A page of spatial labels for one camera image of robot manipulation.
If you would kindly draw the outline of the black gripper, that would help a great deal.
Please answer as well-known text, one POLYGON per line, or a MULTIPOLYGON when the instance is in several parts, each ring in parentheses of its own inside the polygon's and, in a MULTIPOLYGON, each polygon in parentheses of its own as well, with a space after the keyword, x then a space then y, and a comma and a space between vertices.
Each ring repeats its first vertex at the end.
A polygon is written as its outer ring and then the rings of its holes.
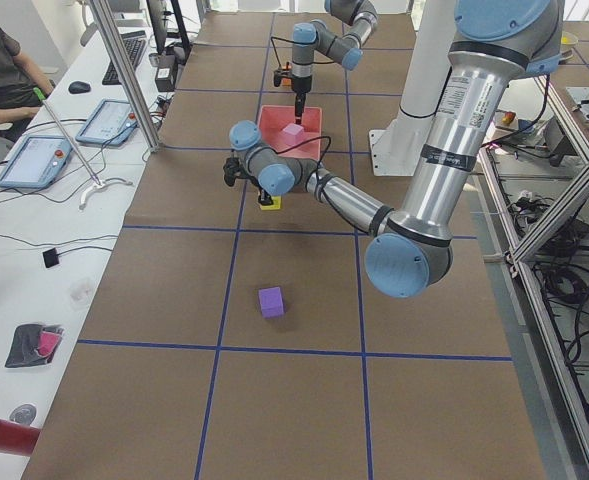
POLYGON ((302 124, 302 117, 305 111, 305 96, 312 89, 312 76, 292 76, 292 90, 295 92, 294 115, 295 124, 302 124))
POLYGON ((272 196, 267 191, 265 191, 265 188, 261 185, 261 183, 258 180, 258 176, 256 174, 253 174, 250 171, 250 169, 244 164, 241 165, 241 170, 243 172, 243 178, 249 180, 251 184, 259 190, 258 203, 260 205, 272 205, 272 196))

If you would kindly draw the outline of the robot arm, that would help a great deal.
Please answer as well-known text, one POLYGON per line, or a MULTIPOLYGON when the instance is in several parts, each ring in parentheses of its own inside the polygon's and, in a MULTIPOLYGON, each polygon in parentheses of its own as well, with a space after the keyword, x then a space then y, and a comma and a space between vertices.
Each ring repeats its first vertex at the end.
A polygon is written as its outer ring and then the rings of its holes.
POLYGON ((292 34, 291 88, 295 93, 294 118, 300 125, 305 110, 306 96, 312 88, 313 62, 318 52, 347 71, 359 64, 362 47, 375 32, 378 13, 367 0, 324 2, 327 13, 349 26, 346 34, 333 33, 318 19, 298 23, 292 34))
POLYGON ((249 120, 229 134, 224 179, 265 195, 302 188, 371 237, 370 282, 407 298, 438 282, 452 263, 449 221, 509 83, 549 75, 560 59, 560 1, 429 1, 425 4, 397 118, 373 153, 414 170, 393 209, 326 170, 278 153, 249 120))

